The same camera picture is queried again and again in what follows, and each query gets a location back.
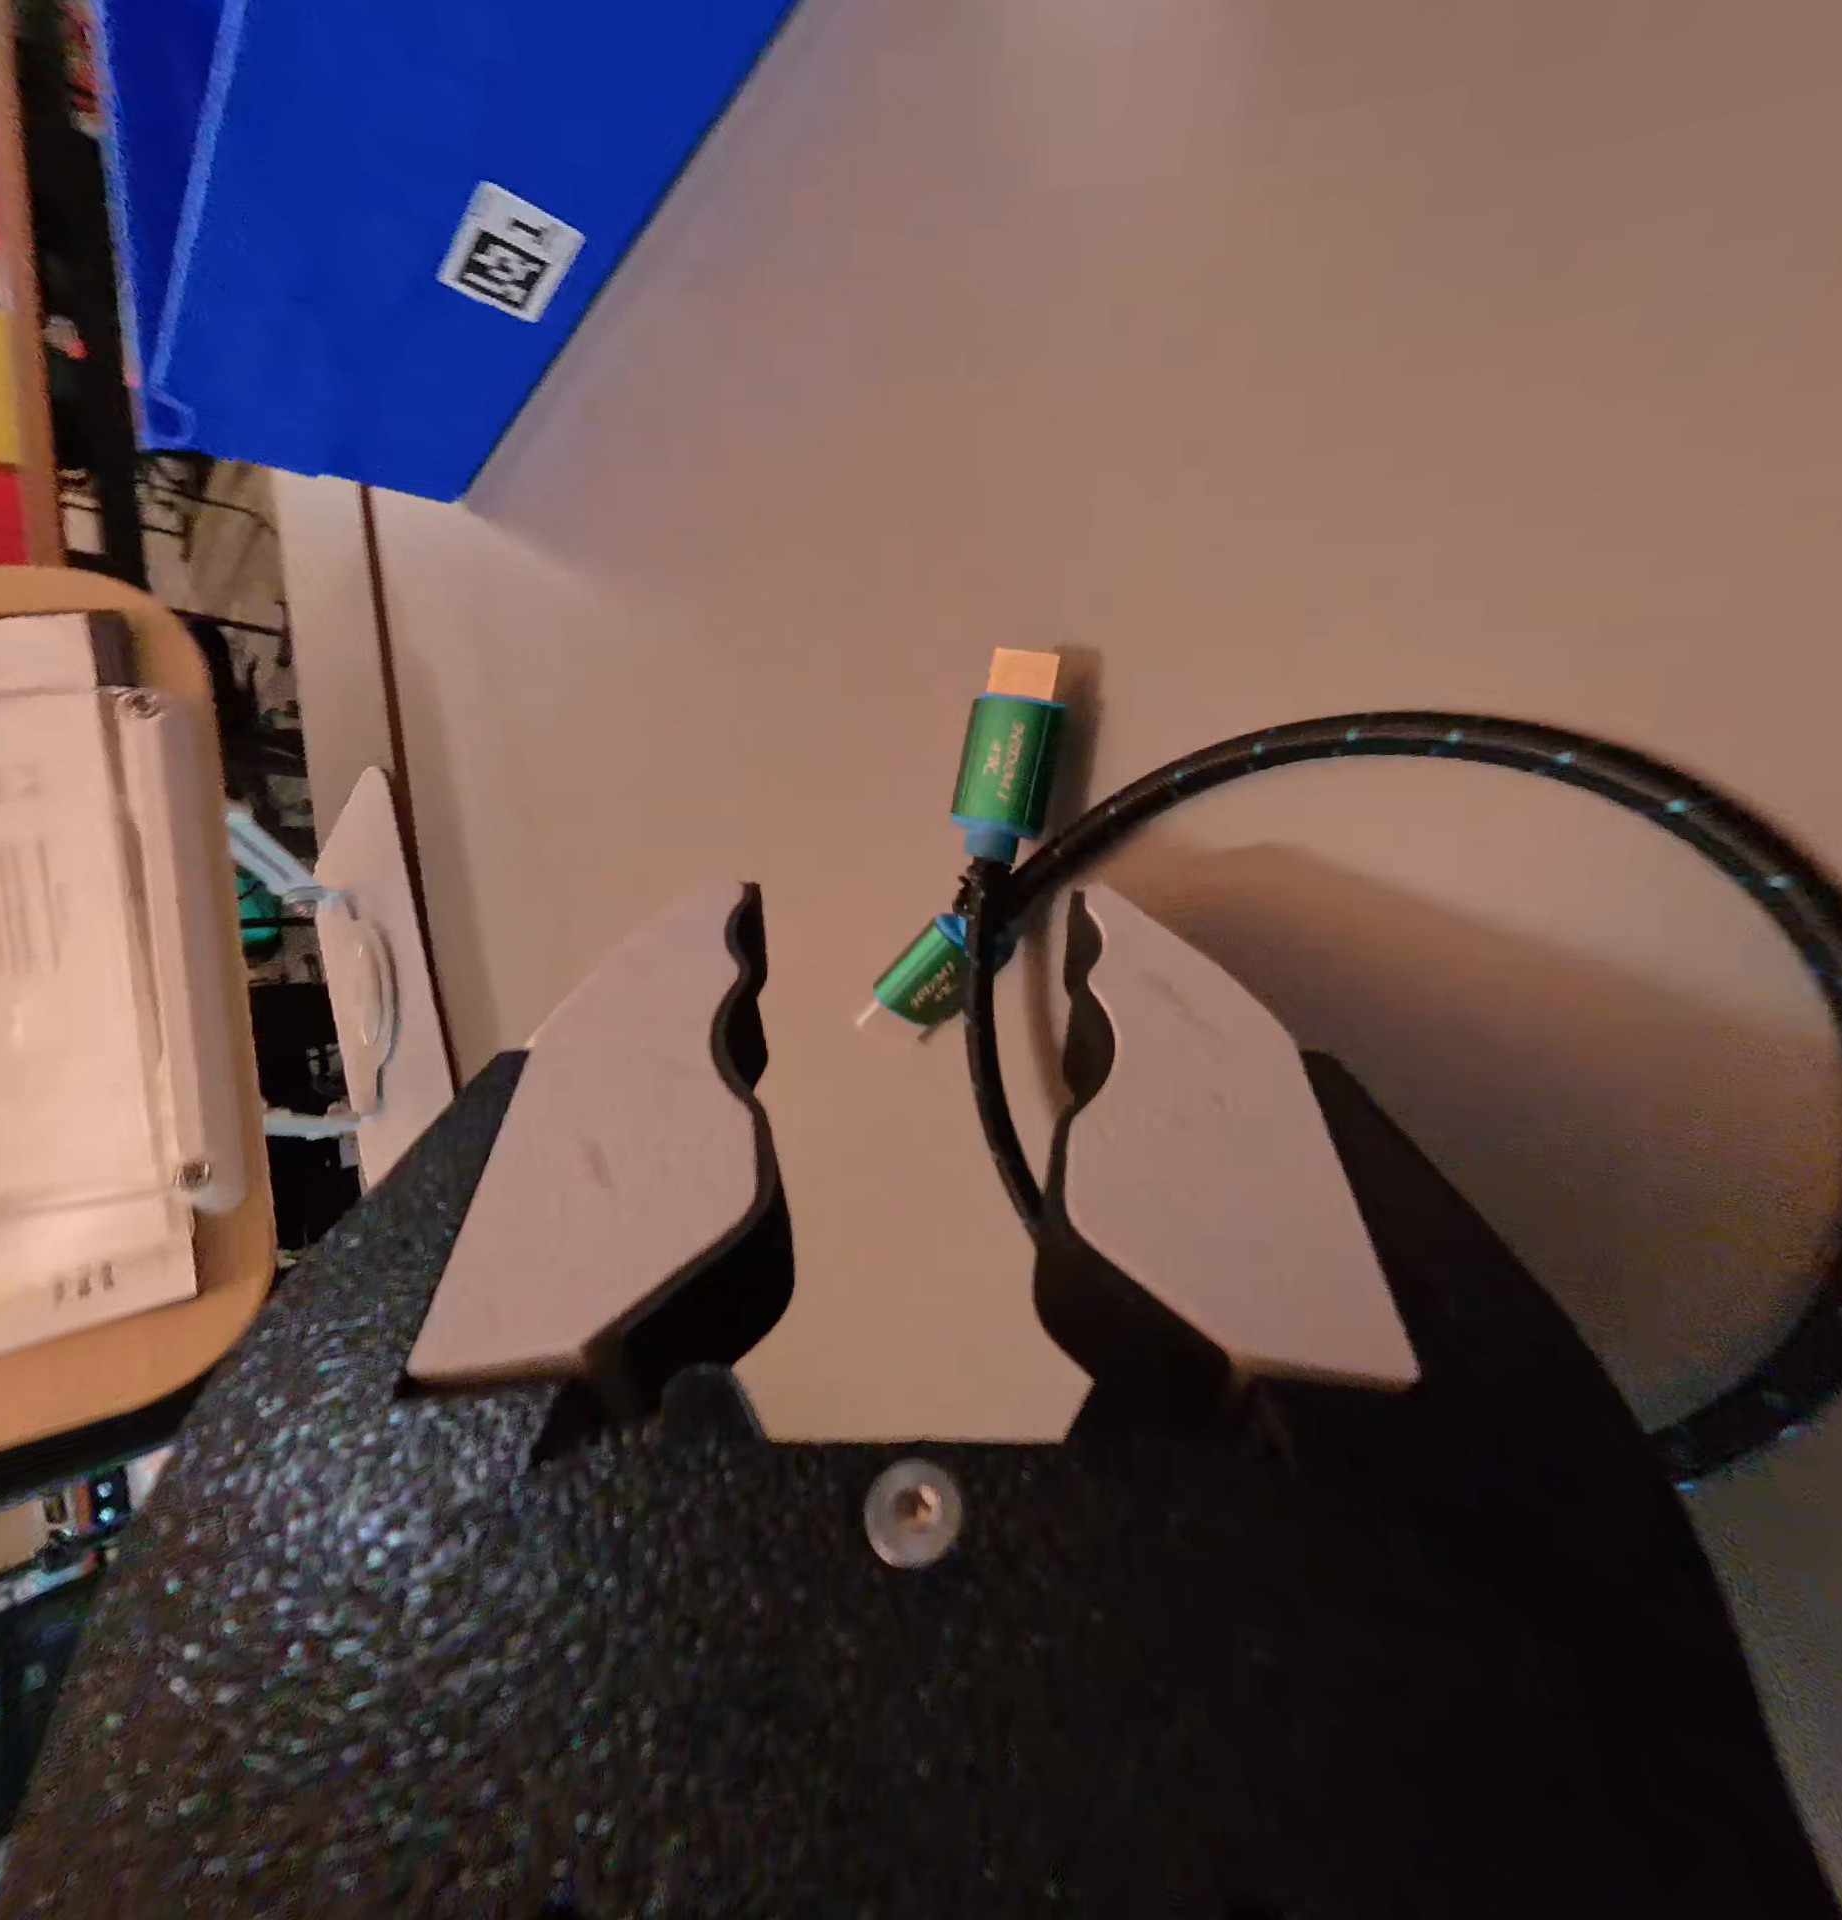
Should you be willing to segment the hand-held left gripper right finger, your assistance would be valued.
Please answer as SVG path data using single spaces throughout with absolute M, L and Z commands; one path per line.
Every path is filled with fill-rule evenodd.
M 1287 1025 L 1102 883 L 1070 900 L 1067 957 L 1069 1105 L 1035 1230 L 1054 1343 L 1123 1399 L 1414 1385 L 1413 1335 Z

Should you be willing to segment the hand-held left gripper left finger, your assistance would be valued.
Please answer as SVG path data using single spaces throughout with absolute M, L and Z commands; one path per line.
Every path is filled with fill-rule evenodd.
M 712 880 L 545 1019 L 407 1355 L 411 1395 L 555 1384 L 635 1427 L 783 1322 L 766 978 L 761 886 Z

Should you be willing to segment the white stand base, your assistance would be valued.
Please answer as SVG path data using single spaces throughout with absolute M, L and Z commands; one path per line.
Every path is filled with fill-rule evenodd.
M 390 776 L 361 772 L 314 865 L 314 933 L 364 1190 L 455 1102 L 456 1072 Z

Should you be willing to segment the wooden document stand board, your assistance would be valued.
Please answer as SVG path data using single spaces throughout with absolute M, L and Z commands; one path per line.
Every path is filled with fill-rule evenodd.
M 83 1456 L 99 1462 L 135 1445 L 165 1445 L 182 1420 L 179 1397 L 249 1330 L 278 1265 L 249 969 L 221 817 L 227 783 L 208 661 L 181 618 L 140 588 L 62 566 L 0 566 L 0 619 L 59 613 L 108 613 L 123 622 L 140 688 L 184 707 L 199 734 L 199 762 L 211 786 L 202 813 L 213 831 L 202 863 L 208 933 L 199 951 L 227 995 L 228 1088 L 246 1188 L 234 1209 L 205 1215 L 195 1230 L 195 1298 L 0 1355 L 0 1506 L 50 1478 L 87 1474 Z M 145 1425 L 146 1438 L 79 1439 L 83 1432 L 126 1423 Z

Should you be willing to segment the clear acrylic document holder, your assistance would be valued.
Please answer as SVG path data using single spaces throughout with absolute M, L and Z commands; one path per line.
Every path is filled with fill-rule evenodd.
M 196 1293 L 85 613 L 0 615 L 0 1355 Z

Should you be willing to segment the blue plastic bin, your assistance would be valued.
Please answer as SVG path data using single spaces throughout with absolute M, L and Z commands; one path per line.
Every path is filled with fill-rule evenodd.
M 465 498 L 793 14 L 96 4 L 140 443 Z

